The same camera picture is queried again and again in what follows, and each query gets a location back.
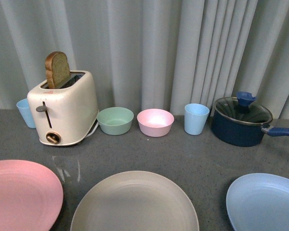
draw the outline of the blue saucepan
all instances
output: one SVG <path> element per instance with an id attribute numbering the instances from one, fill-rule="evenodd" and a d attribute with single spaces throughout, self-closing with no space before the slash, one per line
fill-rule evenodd
<path id="1" fill-rule="evenodd" d="M 270 125 L 272 113 L 255 103 L 251 93 L 240 91 L 214 103 L 212 131 L 220 140 L 240 147 L 259 144 L 264 136 L 289 136 L 289 128 Z"/>

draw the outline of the plate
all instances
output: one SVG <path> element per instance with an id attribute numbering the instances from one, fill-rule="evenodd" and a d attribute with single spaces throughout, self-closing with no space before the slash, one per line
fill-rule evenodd
<path id="1" fill-rule="evenodd" d="M 0 231 L 48 231 L 63 202 L 60 180 L 25 160 L 0 161 Z"/>
<path id="2" fill-rule="evenodd" d="M 193 204 L 171 180 L 146 171 L 96 184 L 78 205 L 71 231 L 199 231 Z"/>
<path id="3" fill-rule="evenodd" d="M 289 231 L 289 179 L 266 173 L 236 179 L 226 197 L 235 231 Z"/>

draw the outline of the toaster knob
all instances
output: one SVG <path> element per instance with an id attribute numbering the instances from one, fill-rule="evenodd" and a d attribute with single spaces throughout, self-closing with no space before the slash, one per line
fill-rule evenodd
<path id="1" fill-rule="evenodd" d="M 49 143 L 58 144 L 61 141 L 61 136 L 58 133 L 52 131 L 46 134 L 46 139 Z"/>

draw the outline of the gray countertop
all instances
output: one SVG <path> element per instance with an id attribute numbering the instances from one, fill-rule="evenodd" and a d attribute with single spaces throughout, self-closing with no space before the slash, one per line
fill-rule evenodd
<path id="1" fill-rule="evenodd" d="M 257 146 L 236 147 L 216 138 L 210 122 L 200 135 L 191 136 L 184 131 L 184 117 L 175 116 L 169 134 L 151 138 L 135 119 L 123 135 L 106 135 L 98 128 L 80 145 L 60 148 L 40 143 L 17 110 L 0 110 L 0 160 L 34 161 L 58 176 L 64 201 L 52 231 L 69 230 L 77 205 L 95 184 L 131 170 L 154 172 L 179 185 L 195 207 L 201 231 L 231 231 L 228 187 L 255 172 L 289 178 L 289 137 L 265 135 Z M 274 120 L 272 125 L 289 127 L 289 120 Z"/>

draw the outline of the blue cup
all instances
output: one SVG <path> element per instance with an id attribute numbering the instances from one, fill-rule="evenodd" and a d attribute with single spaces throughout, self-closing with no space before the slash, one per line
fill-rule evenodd
<path id="1" fill-rule="evenodd" d="M 35 128 L 35 123 L 29 108 L 28 99 L 23 99 L 16 104 L 20 114 L 29 128 Z"/>
<path id="2" fill-rule="evenodd" d="M 199 135 L 207 121 L 209 108 L 198 103 L 190 103 L 185 106 L 184 130 L 190 135 Z"/>

